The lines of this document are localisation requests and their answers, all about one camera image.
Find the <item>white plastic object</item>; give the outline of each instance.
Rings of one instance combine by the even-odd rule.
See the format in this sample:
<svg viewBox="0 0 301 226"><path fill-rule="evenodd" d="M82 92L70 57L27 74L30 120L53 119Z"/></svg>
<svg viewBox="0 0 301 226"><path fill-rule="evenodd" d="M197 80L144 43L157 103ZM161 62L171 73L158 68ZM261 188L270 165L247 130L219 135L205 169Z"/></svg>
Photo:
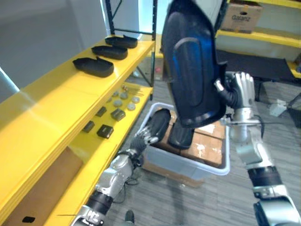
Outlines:
<svg viewBox="0 0 301 226"><path fill-rule="evenodd" d="M127 95L127 92L123 92L119 95L119 97L123 100L127 99L128 95Z"/></svg>
<svg viewBox="0 0 301 226"><path fill-rule="evenodd" d="M159 108L167 108L169 110L174 110L174 106L164 104L164 103L154 103L150 107L150 111L144 118L139 130L139 133L146 125L149 118L157 111ZM226 136L222 144L222 164L219 168L200 163L176 154L169 153L167 151L161 150L149 146L144 152L144 158L150 163L159 166L163 169L169 170L171 172L187 176L193 180L199 181L212 174L224 176L230 172L230 143L229 143L229 127L226 127Z"/></svg>
<svg viewBox="0 0 301 226"><path fill-rule="evenodd" d="M115 107L120 107L120 106L122 106L122 101L121 100L115 100L113 105Z"/></svg>
<svg viewBox="0 0 301 226"><path fill-rule="evenodd" d="M276 103L271 104L269 108L269 114L278 117L287 109L285 105L286 105L285 101L277 99Z"/></svg>
<svg viewBox="0 0 301 226"><path fill-rule="evenodd" d="M113 93L112 97L117 97L118 95L119 95L119 92L118 92L118 90L117 90L117 91L115 91L115 92Z"/></svg>
<svg viewBox="0 0 301 226"><path fill-rule="evenodd" d="M139 97L135 96L135 97L132 98L132 102L135 103L135 104L139 103L139 101L140 101Z"/></svg>
<svg viewBox="0 0 301 226"><path fill-rule="evenodd" d="M138 71L133 71L133 76L135 76L135 77L139 77L139 73L138 73Z"/></svg>
<svg viewBox="0 0 301 226"><path fill-rule="evenodd" d="M136 109L136 106L135 106L134 103L129 103L129 104L127 105L127 109L128 109L129 111L133 111L133 110Z"/></svg>

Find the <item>black cable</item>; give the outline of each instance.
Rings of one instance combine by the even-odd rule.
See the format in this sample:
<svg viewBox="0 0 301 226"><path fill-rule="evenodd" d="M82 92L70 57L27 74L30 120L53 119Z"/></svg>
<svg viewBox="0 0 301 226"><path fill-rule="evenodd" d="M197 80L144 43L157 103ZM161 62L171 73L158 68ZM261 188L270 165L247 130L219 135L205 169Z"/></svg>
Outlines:
<svg viewBox="0 0 301 226"><path fill-rule="evenodd" d="M127 192L126 192L126 185L129 185L129 186L134 186L134 185L138 185L139 184L139 181L138 181L138 178L139 177L133 177L131 176L123 185L123 188L122 190L124 190L123 192L123 198L121 201L113 201L113 203L116 203L116 204L122 204L125 200L126 200L126 195L127 195Z"/></svg>
<svg viewBox="0 0 301 226"><path fill-rule="evenodd" d="M121 201L113 201L113 203L122 204L126 200L126 194L127 194L127 192L126 192L126 185L125 184L123 185L122 190L124 190L122 200Z"/></svg>
<svg viewBox="0 0 301 226"><path fill-rule="evenodd" d="M261 122L259 123L256 123L256 122L232 122L231 125L244 125L244 124L254 124L254 125L257 125L257 124L260 124L261 125ZM264 122L263 124L280 124L280 125L284 125L284 123L282 122Z"/></svg>
<svg viewBox="0 0 301 226"><path fill-rule="evenodd" d="M255 114L255 117L258 118L258 120L260 121L261 124L261 138L263 139L263 134L264 134L264 121L262 120L262 117L260 117L259 115Z"/></svg>

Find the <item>small black box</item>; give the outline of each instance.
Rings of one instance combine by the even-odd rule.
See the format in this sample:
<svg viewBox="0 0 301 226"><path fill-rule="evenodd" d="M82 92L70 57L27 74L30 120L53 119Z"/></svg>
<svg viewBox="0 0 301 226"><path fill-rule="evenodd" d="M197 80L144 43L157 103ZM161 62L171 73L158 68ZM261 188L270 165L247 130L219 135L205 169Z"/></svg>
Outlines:
<svg viewBox="0 0 301 226"><path fill-rule="evenodd" d="M114 131L113 127L102 125L101 128L97 131L97 135L109 139L113 131Z"/></svg>
<svg viewBox="0 0 301 226"><path fill-rule="evenodd" d="M88 133L88 132L90 132L90 130L94 127L94 122L93 121L89 121L86 125L85 125L85 127L83 128L83 131L84 132L86 132L86 133Z"/></svg>
<svg viewBox="0 0 301 226"><path fill-rule="evenodd" d="M102 117L102 115L107 111L107 109L105 107L102 107L97 113L96 115L98 117Z"/></svg>
<svg viewBox="0 0 301 226"><path fill-rule="evenodd" d="M116 121L120 121L126 116L126 113L124 111L122 111L121 109L117 108L115 111L113 111L111 113L111 116Z"/></svg>

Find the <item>cardboard box with label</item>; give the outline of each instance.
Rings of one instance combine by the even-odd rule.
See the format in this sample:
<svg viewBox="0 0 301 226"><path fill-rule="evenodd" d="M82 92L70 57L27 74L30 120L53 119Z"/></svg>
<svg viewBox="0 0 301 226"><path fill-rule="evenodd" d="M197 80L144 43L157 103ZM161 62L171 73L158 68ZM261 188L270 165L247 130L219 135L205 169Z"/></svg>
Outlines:
<svg viewBox="0 0 301 226"><path fill-rule="evenodd" d="M181 150L181 156L219 167L222 164L222 140L195 132L190 148Z"/></svg>
<svg viewBox="0 0 301 226"><path fill-rule="evenodd" d="M3 226L44 225L82 164L82 160L67 147L16 206Z"/></svg>
<svg viewBox="0 0 301 226"><path fill-rule="evenodd" d="M158 142L158 143L152 144L152 146L160 148L160 149L165 150L165 151L168 151L170 153L174 153L174 154L180 155L180 150L172 147L167 142L169 134L170 134L170 131L171 131L171 128L172 128L172 126L169 125L168 128L167 128L167 131L166 131L166 133L165 133L165 135L163 137L163 139L160 142Z"/></svg>
<svg viewBox="0 0 301 226"><path fill-rule="evenodd" d="M221 30L251 33L260 18L262 6L252 1L231 0Z"/></svg>

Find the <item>black metal shelf frame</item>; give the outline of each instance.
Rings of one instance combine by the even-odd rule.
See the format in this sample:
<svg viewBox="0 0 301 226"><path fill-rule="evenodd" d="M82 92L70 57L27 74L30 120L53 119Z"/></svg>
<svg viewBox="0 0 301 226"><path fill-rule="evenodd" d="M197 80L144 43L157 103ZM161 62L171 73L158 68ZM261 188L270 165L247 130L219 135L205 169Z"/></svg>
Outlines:
<svg viewBox="0 0 301 226"><path fill-rule="evenodd" d="M105 5L106 5L106 10L107 10L107 16L108 16L111 35L114 35L115 31L131 32L131 33L137 33L137 34L146 34L146 35L151 35L151 40L156 42L158 0L153 0L153 4L152 4L152 32L142 32L142 31L134 31L134 30L128 30L128 29L115 28L114 23L113 23L113 19L116 15L121 3L122 3L122 0L119 1L118 5L115 9L115 12L112 14L111 1L110 0L105 0ZM150 87L154 87L154 81L155 81L154 80L154 76L155 76L155 51L156 51L155 48L156 48L156 44L154 45L154 48L151 52L150 81L146 78L143 71L139 67L137 67L138 72L146 80L146 82L149 84Z"/></svg>

